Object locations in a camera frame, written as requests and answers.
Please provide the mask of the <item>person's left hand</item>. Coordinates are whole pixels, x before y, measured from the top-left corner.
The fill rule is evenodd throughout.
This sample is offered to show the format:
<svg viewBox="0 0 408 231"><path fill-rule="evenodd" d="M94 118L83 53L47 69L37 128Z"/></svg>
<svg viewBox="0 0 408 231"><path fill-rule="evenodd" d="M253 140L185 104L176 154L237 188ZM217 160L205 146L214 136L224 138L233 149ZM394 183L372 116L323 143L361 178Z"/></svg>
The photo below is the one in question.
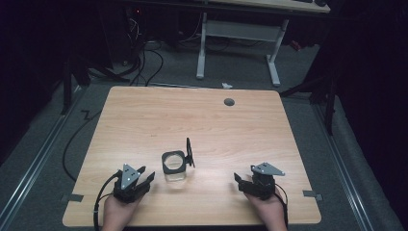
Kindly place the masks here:
<svg viewBox="0 0 408 231"><path fill-rule="evenodd" d="M132 220L140 202L141 199L124 203L110 195L104 202L102 231L123 231Z"/></svg>

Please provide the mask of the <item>clear square container black lid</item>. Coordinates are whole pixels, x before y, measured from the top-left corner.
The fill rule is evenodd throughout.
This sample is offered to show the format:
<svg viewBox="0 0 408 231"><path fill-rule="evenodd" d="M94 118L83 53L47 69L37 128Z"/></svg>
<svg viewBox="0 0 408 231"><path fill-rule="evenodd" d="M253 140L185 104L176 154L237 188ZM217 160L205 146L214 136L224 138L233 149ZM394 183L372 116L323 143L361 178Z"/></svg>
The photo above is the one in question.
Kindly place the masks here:
<svg viewBox="0 0 408 231"><path fill-rule="evenodd" d="M168 182L181 181L187 177L187 166L195 167L191 140L186 138L187 152L168 151L162 155L162 169Z"/></svg>

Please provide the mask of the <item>grey tape strip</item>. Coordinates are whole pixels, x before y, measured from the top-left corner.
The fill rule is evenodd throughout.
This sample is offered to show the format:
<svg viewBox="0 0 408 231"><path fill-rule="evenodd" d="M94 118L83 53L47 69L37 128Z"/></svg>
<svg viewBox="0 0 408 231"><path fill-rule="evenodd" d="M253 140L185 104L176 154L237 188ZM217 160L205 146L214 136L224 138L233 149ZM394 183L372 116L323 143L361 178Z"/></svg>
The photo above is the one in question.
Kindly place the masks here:
<svg viewBox="0 0 408 231"><path fill-rule="evenodd" d="M80 194L64 194L61 198L61 202L69 202L69 201L74 201L74 202L82 202L84 196Z"/></svg>
<svg viewBox="0 0 408 231"><path fill-rule="evenodd" d="M303 191L303 196L305 197L313 197L316 201L322 201L323 196L320 193L316 193L315 191Z"/></svg>

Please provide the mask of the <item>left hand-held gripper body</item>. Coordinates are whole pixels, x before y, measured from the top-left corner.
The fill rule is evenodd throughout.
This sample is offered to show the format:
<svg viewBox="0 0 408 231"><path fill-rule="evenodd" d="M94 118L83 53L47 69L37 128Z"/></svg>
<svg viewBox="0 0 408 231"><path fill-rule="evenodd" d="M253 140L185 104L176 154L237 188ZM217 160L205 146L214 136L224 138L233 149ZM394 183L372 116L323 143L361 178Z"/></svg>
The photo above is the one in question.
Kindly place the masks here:
<svg viewBox="0 0 408 231"><path fill-rule="evenodd" d="M114 186L114 197L124 203L132 203L150 191L150 185L138 181L140 176L133 167L124 164Z"/></svg>

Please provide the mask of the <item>black metal stand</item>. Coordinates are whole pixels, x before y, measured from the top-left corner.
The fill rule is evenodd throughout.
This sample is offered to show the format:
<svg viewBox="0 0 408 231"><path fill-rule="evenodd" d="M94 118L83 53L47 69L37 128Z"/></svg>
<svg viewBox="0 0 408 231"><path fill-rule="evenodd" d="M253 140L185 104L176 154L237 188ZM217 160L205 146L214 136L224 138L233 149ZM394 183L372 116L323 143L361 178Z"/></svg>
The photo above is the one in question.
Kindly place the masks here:
<svg viewBox="0 0 408 231"><path fill-rule="evenodd" d="M64 101L62 114L66 115L72 102L72 79L75 79L80 87L87 87L90 84L88 68L82 57L73 53L64 62L63 83Z"/></svg>
<svg viewBox="0 0 408 231"><path fill-rule="evenodd" d="M333 135L333 115L335 113L335 96L337 90L339 76L336 74L328 74L318 77L313 80L306 80L303 83L279 93L281 97L288 97L297 92L309 91L309 102L311 104L325 103L325 111L323 114L323 126L326 132Z"/></svg>

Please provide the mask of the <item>metal floor rail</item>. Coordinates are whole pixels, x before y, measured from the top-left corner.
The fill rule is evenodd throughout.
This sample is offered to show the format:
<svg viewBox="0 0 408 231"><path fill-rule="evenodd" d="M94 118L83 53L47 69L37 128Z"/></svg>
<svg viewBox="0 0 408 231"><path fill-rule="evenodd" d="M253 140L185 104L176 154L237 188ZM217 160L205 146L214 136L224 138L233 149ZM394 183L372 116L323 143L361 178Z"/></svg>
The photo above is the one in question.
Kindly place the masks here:
<svg viewBox="0 0 408 231"><path fill-rule="evenodd" d="M86 90L85 87L75 87L72 102L66 109L63 90L56 90L51 102L35 116L11 156L0 166L0 231L7 231L13 222L47 162L72 108Z"/></svg>
<svg viewBox="0 0 408 231"><path fill-rule="evenodd" d="M348 172L338 145L332 135L325 127L324 114L320 106L312 105L315 116L319 121L319 127L329 145L330 154L334 162L335 170L338 172L340 182L344 189L348 204L356 218L361 231L374 231L370 217L366 211L361 195L358 193L350 173Z"/></svg>

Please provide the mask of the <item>person's right hand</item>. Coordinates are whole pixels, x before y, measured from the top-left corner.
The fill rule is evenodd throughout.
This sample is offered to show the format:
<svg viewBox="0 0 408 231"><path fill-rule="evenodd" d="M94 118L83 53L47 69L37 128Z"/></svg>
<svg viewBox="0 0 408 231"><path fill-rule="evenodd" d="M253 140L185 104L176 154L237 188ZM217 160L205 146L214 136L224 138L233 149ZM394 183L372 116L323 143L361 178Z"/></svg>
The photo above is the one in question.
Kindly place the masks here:
<svg viewBox="0 0 408 231"><path fill-rule="evenodd" d="M288 231L285 223L284 207L281 203L281 194L278 190L268 200L261 200L248 193L245 194L245 197L255 208L258 217L268 231Z"/></svg>

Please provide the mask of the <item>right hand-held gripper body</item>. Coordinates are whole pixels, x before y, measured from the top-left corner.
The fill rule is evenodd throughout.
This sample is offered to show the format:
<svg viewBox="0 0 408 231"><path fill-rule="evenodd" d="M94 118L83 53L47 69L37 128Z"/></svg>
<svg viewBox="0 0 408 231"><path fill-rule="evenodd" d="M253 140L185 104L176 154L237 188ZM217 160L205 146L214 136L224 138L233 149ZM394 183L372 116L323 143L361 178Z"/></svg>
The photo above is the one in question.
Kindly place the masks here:
<svg viewBox="0 0 408 231"><path fill-rule="evenodd" d="M252 195L261 200L268 200L274 195L276 186L274 177L285 175L282 170L269 163L251 166L250 170L252 172L252 181L243 181L254 185L254 194Z"/></svg>

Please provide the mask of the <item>white metal desk frame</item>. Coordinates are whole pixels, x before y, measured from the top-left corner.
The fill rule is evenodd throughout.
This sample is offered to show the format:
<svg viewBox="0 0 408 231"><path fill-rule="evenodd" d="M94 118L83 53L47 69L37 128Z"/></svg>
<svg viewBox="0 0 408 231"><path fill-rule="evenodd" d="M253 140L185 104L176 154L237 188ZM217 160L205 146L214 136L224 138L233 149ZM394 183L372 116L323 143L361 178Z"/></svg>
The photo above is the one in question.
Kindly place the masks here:
<svg viewBox="0 0 408 231"><path fill-rule="evenodd" d="M324 0L204 0L204 4L220 3L227 6L252 7L258 10L277 10L279 13L330 13L331 9ZM281 85L275 59L286 34L289 18L285 16L276 25L255 22L234 22L227 19L209 19L206 13L201 15L200 51L198 54L196 78L205 76L207 37L244 39L271 42L273 47L266 55L269 75L275 87Z"/></svg>

